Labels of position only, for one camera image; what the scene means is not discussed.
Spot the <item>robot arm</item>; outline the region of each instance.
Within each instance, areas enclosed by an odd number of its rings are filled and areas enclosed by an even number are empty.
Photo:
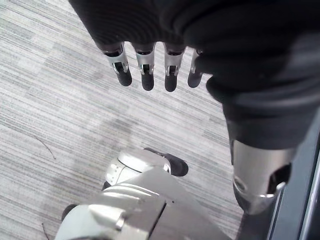
[[[320,104],[320,14],[315,1],[70,0],[119,82],[131,75],[123,47],[137,53],[142,85],[154,86],[153,46],[165,44],[172,92],[185,46],[197,49],[189,75],[222,103],[234,193],[249,214],[288,182],[295,151]]]

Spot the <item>robotic finger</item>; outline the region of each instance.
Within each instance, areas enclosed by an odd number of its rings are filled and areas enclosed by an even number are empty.
[[[191,67],[190,67],[190,72],[188,76],[188,85],[190,88],[196,88],[201,82],[201,78],[203,73],[196,69],[196,58],[199,57],[201,52],[199,50],[194,50],[193,55],[192,55],[192,60],[191,60]]]
[[[155,43],[138,44],[132,43],[135,50],[136,60],[141,72],[142,87],[146,91],[154,88],[154,66],[155,66]]]
[[[185,50],[185,45],[164,43],[164,86],[168,92],[173,92],[177,87],[177,76]]]
[[[118,42],[108,45],[97,46],[106,55],[109,63],[113,67],[114,72],[122,86],[130,86],[132,83],[132,77],[129,70],[128,59],[126,56],[126,50],[124,42]]]

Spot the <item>striped carpet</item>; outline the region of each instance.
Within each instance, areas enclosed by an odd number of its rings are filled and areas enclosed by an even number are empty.
[[[164,49],[156,45],[152,91],[144,91],[135,53],[132,85],[122,87],[66,0],[0,0],[0,239],[54,239],[63,209],[101,189],[123,148],[152,147],[189,164],[180,183],[232,238],[242,211],[232,189],[221,105],[187,78],[164,87]]]

